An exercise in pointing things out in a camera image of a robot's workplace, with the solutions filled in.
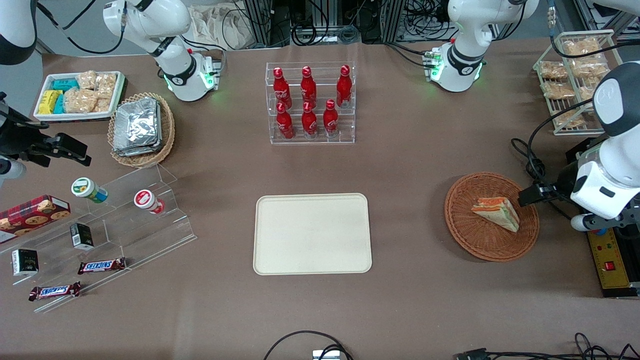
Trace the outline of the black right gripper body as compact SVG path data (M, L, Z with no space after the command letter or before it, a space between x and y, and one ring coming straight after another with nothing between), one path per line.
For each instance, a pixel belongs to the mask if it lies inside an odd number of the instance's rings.
M41 167L50 166L50 158L39 152L48 138L41 130L50 127L48 123L30 121L26 116L7 105L7 94L0 94L0 150L3 157L23 162L33 162Z

